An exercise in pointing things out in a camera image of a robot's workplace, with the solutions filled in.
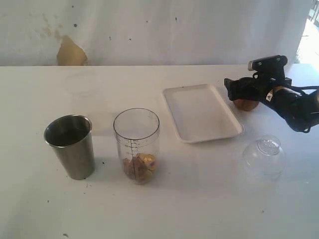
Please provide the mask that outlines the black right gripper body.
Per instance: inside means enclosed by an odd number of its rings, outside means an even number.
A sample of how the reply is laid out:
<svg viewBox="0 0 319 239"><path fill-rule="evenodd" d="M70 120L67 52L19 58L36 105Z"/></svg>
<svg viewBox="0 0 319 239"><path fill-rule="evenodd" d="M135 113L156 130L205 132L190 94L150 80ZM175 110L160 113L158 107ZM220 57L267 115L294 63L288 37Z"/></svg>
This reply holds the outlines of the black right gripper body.
<svg viewBox="0 0 319 239"><path fill-rule="evenodd" d="M271 102L276 91L292 85L292 80L285 76L283 66L249 63L248 70L255 73L248 85L247 100Z"/></svg>

